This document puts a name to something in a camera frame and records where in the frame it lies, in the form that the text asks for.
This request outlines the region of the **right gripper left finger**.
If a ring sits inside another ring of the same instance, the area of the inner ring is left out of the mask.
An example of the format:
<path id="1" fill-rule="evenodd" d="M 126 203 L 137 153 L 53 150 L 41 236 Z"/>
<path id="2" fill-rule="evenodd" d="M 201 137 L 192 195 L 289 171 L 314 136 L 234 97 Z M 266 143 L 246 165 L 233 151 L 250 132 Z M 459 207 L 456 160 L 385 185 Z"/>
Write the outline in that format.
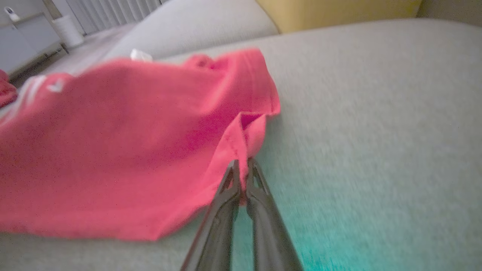
<path id="1" fill-rule="evenodd" d="M 231 271 L 233 225 L 240 197 L 239 161 L 233 160 L 204 215 L 181 266 L 182 271 Z"/>

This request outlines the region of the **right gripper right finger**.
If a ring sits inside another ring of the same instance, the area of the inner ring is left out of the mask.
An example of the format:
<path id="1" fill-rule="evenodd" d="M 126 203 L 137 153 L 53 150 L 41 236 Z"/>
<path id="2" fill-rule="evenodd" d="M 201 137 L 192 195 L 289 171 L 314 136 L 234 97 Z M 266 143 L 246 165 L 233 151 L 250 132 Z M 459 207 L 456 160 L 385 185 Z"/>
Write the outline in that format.
<path id="1" fill-rule="evenodd" d="M 303 266 L 260 165 L 248 160 L 247 213 L 253 223 L 255 271 L 302 271 Z"/>

